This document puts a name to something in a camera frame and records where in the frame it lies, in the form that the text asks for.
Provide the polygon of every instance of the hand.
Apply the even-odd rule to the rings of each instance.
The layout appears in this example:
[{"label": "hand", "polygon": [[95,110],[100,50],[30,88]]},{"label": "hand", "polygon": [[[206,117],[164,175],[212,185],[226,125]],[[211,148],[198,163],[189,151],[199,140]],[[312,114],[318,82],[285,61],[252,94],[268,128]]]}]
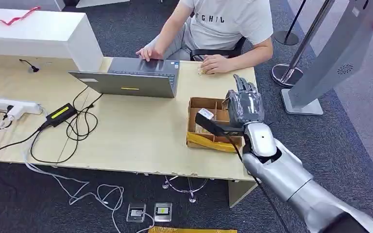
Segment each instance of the hand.
[{"label": "hand", "polygon": [[158,52],[155,48],[143,47],[135,53],[140,58],[150,61],[151,59],[163,59],[164,55]]},{"label": "hand", "polygon": [[233,70],[231,61],[219,54],[217,55],[205,55],[204,61],[202,62],[201,69],[203,69],[206,74],[215,73],[226,73]]}]

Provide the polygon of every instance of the wooden desk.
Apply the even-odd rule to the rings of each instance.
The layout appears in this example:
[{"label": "wooden desk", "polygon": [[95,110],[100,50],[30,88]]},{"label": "wooden desk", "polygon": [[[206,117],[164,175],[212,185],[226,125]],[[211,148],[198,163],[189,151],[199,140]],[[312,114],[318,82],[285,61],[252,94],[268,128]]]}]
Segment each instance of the wooden desk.
[{"label": "wooden desk", "polygon": [[[40,64],[42,69],[28,73],[28,67],[18,58],[0,56],[0,97],[37,101],[50,113],[72,102],[85,88],[66,72],[76,69],[71,60],[27,60]],[[100,71],[106,72],[111,61],[104,58]],[[235,89],[235,80],[232,73],[199,76],[198,66],[197,62],[181,62],[174,99],[104,95],[91,109],[99,119],[98,127],[79,143],[70,160],[58,166],[229,180],[233,207],[256,187],[253,178],[235,154],[188,148],[186,133],[189,99],[224,98],[228,89]],[[234,73],[255,83],[253,68]],[[77,107],[87,106],[98,96],[99,93],[89,88],[78,98]],[[26,138],[44,121],[43,115],[24,115],[0,132],[0,146]],[[75,142],[67,139],[65,128],[66,124],[62,124],[45,130],[35,146],[36,157],[61,161],[70,155]],[[22,144],[0,151],[0,161],[23,163],[22,153],[26,147]],[[42,164],[31,158],[29,161]]]},{"label": "wooden desk", "polygon": [[[28,100],[40,103],[51,113],[74,97],[85,88],[85,85],[70,76],[66,71],[76,69],[70,59],[35,59],[22,57],[33,64],[42,66],[37,73],[29,73],[28,66],[19,61],[20,57],[0,56],[0,98],[13,100]],[[82,106],[87,94],[81,95],[76,103]],[[14,121],[6,130],[0,130],[0,147],[27,138],[43,122],[41,115],[24,114],[19,121]],[[66,125],[57,128],[49,127],[40,135],[39,143],[34,152],[36,156],[46,161],[58,161],[65,146],[67,136]],[[1,162],[23,163],[23,152],[26,144],[20,144],[0,151]]]},{"label": "wooden desk", "polygon": [[[229,89],[236,89],[233,73],[255,83],[254,69],[200,76],[199,65],[181,62],[174,99],[103,95],[91,109],[98,127],[60,166],[236,180],[240,182],[230,182],[230,205],[236,204],[255,182],[236,154],[186,146],[188,103],[191,97],[223,99]],[[84,106],[99,96],[88,92]],[[67,142],[60,160],[70,155],[74,144]]]}]

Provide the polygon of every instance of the laptop lid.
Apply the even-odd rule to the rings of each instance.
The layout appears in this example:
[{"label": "laptop lid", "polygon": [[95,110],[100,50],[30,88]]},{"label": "laptop lid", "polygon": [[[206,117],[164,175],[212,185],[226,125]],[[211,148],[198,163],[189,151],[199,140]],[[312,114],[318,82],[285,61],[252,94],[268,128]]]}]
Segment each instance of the laptop lid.
[{"label": "laptop lid", "polygon": [[70,71],[69,74],[101,94],[162,98],[175,97],[170,80],[166,76],[151,77],[146,75],[83,71]]}]

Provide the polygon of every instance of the speaker grille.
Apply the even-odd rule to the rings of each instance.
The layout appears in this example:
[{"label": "speaker grille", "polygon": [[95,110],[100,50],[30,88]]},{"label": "speaker grille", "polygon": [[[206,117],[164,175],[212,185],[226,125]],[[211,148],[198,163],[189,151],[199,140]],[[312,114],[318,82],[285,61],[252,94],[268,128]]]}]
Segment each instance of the speaker grille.
[{"label": "speaker grille", "polygon": [[354,69],[354,66],[352,64],[345,64],[345,65],[342,65],[340,68],[338,68],[337,74],[339,75],[350,74],[352,73],[353,69]]}]

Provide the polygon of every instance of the white power strip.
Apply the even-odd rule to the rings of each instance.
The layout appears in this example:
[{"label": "white power strip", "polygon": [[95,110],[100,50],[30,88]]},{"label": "white power strip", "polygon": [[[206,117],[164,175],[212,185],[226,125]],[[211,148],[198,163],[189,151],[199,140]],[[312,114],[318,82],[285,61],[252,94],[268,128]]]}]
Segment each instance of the white power strip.
[{"label": "white power strip", "polygon": [[24,113],[42,113],[42,107],[36,102],[0,98],[0,110],[7,111],[8,106],[13,106],[7,113],[9,120],[18,120]]}]

